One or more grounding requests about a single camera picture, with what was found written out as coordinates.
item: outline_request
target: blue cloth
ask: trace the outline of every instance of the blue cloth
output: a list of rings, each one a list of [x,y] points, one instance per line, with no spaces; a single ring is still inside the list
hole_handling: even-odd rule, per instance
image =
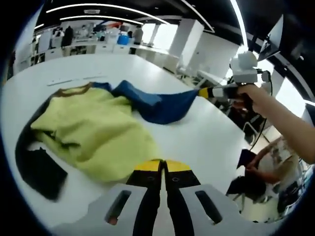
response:
[[[156,124],[169,124],[181,120],[198,95],[198,90],[176,94],[151,94],[135,88],[124,80],[112,90],[109,83],[93,83],[94,88],[105,89],[113,96],[124,96],[132,102],[143,119]]]
[[[127,45],[129,43],[129,37],[127,35],[119,35],[117,44]]]

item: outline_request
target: white table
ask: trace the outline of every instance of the white table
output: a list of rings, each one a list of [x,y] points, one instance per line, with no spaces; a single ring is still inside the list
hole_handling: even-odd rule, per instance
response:
[[[212,84],[214,84],[215,86],[219,86],[219,85],[226,85],[227,84],[227,80],[218,77],[214,74],[211,74],[209,72],[203,71],[203,70],[198,70],[197,71],[197,76],[201,77],[202,80],[196,85],[196,88],[199,88],[204,82],[209,81]]]
[[[148,47],[148,46],[135,45],[135,44],[128,44],[128,46],[130,46],[131,48],[135,48],[135,49],[141,49],[141,50],[146,50],[149,52],[155,52],[155,53],[161,53],[161,54],[169,55],[169,52],[167,50],[164,50],[164,49],[152,48],[152,47]]]
[[[92,76],[103,76],[94,81],[110,82],[114,87],[122,80],[128,80],[137,88],[150,93],[190,90],[169,73],[135,55],[78,55],[60,58],[29,67],[11,78],[2,90],[3,146],[21,193],[48,228],[83,217],[88,204],[104,194],[113,183],[106,186],[95,183],[48,151],[68,172],[59,201],[50,202],[22,180],[15,162],[16,142],[27,121],[52,93],[59,88],[81,86],[89,81],[76,80],[50,87],[46,86],[47,83],[58,78],[79,79]],[[197,97],[187,115],[170,125],[148,123],[137,112],[134,112],[134,116],[151,132],[163,158],[190,165],[201,183],[210,183],[226,193],[235,175],[244,145],[244,133],[213,104]],[[163,187],[154,235],[170,235],[172,231]]]

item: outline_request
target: white cabinet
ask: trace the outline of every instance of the white cabinet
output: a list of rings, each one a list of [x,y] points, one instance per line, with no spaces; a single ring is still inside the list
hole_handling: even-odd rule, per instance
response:
[[[27,58],[21,62],[18,62],[15,65],[14,75],[16,75],[18,72],[21,72],[22,70],[25,70],[31,66],[31,58]]]
[[[147,59],[147,50],[144,49],[136,49],[136,55],[140,56],[141,58]]]
[[[96,46],[95,54],[112,53],[114,50],[114,44],[100,44]]]
[[[61,48],[50,49],[45,52],[45,61],[62,58],[63,52]]]
[[[163,68],[167,55],[163,53],[156,53],[153,63],[160,68]]]
[[[178,62],[179,62],[178,57],[168,55],[165,62],[164,62],[163,68],[165,68],[165,69],[167,69],[167,70],[169,70],[175,74]]]
[[[115,45],[113,53],[115,54],[129,54],[130,46]]]

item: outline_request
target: ceiling light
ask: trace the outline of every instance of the ceiling light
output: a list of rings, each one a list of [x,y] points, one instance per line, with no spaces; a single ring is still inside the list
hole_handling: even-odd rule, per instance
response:
[[[242,14],[241,14],[240,8],[238,7],[236,0],[230,0],[230,1],[232,3],[233,8],[234,8],[238,24],[240,25],[244,46],[248,50],[246,30],[245,30],[245,25],[244,25],[244,21],[243,21],[243,18],[242,18]]]
[[[307,103],[307,104],[310,104],[310,105],[312,105],[312,106],[314,106],[314,107],[315,107],[315,103],[313,103],[313,102],[311,102],[311,101],[304,100],[304,102],[305,102],[305,103]]]
[[[210,28],[212,33],[215,33],[215,30],[213,29],[213,27],[206,21],[206,19],[192,6],[190,5],[188,2],[186,2],[185,0],[181,0],[186,6],[188,6],[191,10],[193,10],[194,13],[196,13],[202,20],[204,23],[206,23],[206,25]]]
[[[44,24],[41,24],[41,25],[39,25],[39,26],[35,26],[34,30],[35,30],[35,29],[38,29],[38,28],[40,28],[40,27],[42,27],[42,26],[44,26]]]
[[[53,11],[57,11],[57,10],[61,10],[61,9],[69,8],[69,7],[76,7],[76,6],[106,6],[106,7],[120,8],[120,9],[123,9],[123,10],[133,11],[133,12],[145,15],[145,16],[149,16],[149,17],[151,17],[151,18],[153,18],[153,19],[155,19],[157,21],[160,21],[160,22],[162,22],[164,24],[169,25],[169,23],[167,21],[164,21],[164,20],[160,19],[159,17],[150,15],[150,14],[145,13],[143,11],[138,11],[138,10],[135,10],[135,9],[132,9],[132,8],[128,8],[128,7],[124,7],[124,6],[111,5],[111,4],[100,4],[100,3],[72,4],[72,5],[61,6],[61,7],[57,7],[57,8],[54,8],[54,9],[50,9],[50,10],[46,11],[46,13],[50,13],[50,12],[53,12]]]
[[[64,20],[76,19],[76,18],[107,18],[107,19],[114,19],[114,20],[120,20],[120,21],[128,21],[128,22],[132,22],[135,24],[143,25],[143,23],[138,22],[138,21],[133,21],[133,20],[124,19],[124,18],[120,18],[120,17],[114,17],[114,16],[96,16],[96,15],[95,16],[93,16],[93,15],[69,16],[69,17],[60,18],[60,20],[64,21]]]

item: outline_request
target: window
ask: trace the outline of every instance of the window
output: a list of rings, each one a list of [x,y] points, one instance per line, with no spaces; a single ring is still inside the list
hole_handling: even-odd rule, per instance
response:
[[[302,117],[305,111],[305,102],[294,85],[285,77],[276,99],[287,107],[293,114]]]
[[[237,55],[238,54],[240,54],[240,53],[244,53],[245,52],[245,48],[244,48],[244,46],[240,46],[239,47],[239,49],[237,50]],[[254,53],[254,55],[255,55],[255,57],[258,59],[258,53],[257,52],[253,52]],[[257,66],[257,68],[259,68],[259,69],[262,69],[262,70],[268,70],[269,72],[270,72],[270,74],[272,75],[272,73],[274,72],[274,65],[271,63],[271,62],[269,62],[268,60],[262,60],[262,61],[259,61],[258,62],[258,66]],[[226,73],[226,78],[230,78],[231,76],[233,75],[233,72],[232,72],[232,70],[229,68],[229,70],[227,71],[227,73]],[[261,84],[263,83],[263,80],[261,79],[261,75],[258,75],[257,76],[258,78],[257,78],[257,80],[258,80],[258,82],[257,83],[255,83],[258,87],[261,87]]]
[[[169,50],[175,37],[178,25],[160,25],[153,40],[155,48]]]
[[[144,24],[144,26],[142,27],[143,30],[142,41],[144,43],[150,42],[155,26],[156,26],[155,24]]]

